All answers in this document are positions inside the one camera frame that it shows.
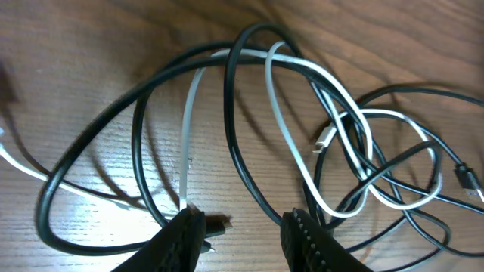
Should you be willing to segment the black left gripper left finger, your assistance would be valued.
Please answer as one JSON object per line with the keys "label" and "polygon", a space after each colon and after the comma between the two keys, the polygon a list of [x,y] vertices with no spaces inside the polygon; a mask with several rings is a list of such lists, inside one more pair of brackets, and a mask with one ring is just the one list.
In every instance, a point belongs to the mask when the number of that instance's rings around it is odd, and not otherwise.
{"label": "black left gripper left finger", "polygon": [[205,237],[205,213],[183,209],[113,272],[193,272]]}

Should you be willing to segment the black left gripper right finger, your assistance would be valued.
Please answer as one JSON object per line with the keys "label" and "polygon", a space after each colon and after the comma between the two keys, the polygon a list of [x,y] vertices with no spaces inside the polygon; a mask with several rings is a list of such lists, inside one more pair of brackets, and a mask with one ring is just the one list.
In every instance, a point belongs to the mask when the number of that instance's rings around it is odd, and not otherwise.
{"label": "black left gripper right finger", "polygon": [[371,272],[302,209],[283,214],[281,247],[292,272]]}

